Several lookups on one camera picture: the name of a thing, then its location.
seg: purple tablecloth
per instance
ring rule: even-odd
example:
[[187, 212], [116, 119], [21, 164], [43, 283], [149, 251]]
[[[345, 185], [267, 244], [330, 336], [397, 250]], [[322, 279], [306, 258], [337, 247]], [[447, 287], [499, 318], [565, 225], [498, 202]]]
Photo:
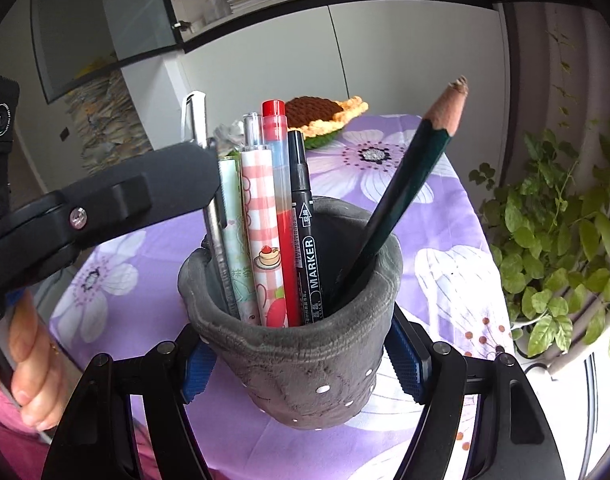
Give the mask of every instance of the purple tablecloth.
[[[413, 137], [415, 116], [364, 116], [309, 154], [315, 194], [373, 210]], [[403, 252], [398, 301], [429, 335], [464, 354], [511, 351], [498, 271], [467, 194], [445, 156], [395, 229]], [[141, 355], [187, 323], [178, 270], [205, 234], [193, 213], [103, 244], [86, 262], [51, 319], [54, 336], [82, 367], [98, 352]], [[140, 399], [134, 417], [144, 422]], [[466, 399], [448, 479], [460, 479], [476, 406]], [[391, 479], [421, 407], [400, 389], [387, 355], [363, 411], [323, 431], [287, 428], [261, 412], [218, 362], [206, 391], [187, 406], [211, 468], [231, 480]]]

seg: white cabinet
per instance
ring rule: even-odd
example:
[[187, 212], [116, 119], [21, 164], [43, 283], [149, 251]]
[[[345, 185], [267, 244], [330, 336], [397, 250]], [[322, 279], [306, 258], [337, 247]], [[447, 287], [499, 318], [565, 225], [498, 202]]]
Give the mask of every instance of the white cabinet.
[[208, 129], [301, 95], [347, 99], [328, 7], [302, 10], [228, 34], [181, 56], [191, 89], [207, 94]]
[[370, 114], [422, 115], [460, 75], [470, 83], [447, 154], [475, 205], [486, 195], [468, 173], [500, 168], [505, 137], [504, 34], [496, 10], [446, 2], [374, 0], [330, 6], [350, 95]]

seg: human hand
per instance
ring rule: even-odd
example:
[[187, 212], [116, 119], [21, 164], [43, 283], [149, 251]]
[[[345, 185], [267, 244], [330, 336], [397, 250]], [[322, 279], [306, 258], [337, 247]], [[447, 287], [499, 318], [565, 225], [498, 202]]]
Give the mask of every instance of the human hand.
[[22, 406], [22, 421], [37, 431], [56, 426], [72, 392], [64, 356], [38, 319], [32, 296], [25, 292], [9, 327], [9, 350], [18, 366], [12, 395]]

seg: gray ceramic cup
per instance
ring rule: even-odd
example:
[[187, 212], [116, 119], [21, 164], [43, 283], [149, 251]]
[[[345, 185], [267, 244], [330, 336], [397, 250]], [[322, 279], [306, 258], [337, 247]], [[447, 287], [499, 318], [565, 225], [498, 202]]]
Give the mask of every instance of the gray ceramic cup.
[[[339, 256], [351, 253], [370, 214], [326, 197], [315, 198], [314, 211], [324, 293], [345, 263]], [[181, 267], [178, 290], [193, 327], [254, 403], [301, 430], [337, 426], [359, 413], [374, 389], [399, 291], [396, 237], [366, 269], [354, 300], [324, 320], [294, 328], [252, 326], [227, 315], [210, 260], [209, 251], [194, 251]]]

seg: red pen cap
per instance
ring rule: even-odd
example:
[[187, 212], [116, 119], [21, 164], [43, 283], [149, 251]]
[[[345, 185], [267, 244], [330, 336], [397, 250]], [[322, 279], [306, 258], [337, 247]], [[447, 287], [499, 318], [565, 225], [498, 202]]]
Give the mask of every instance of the red pen cap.
[[285, 115], [285, 103], [283, 101], [274, 99], [263, 103], [263, 117], [272, 115]]

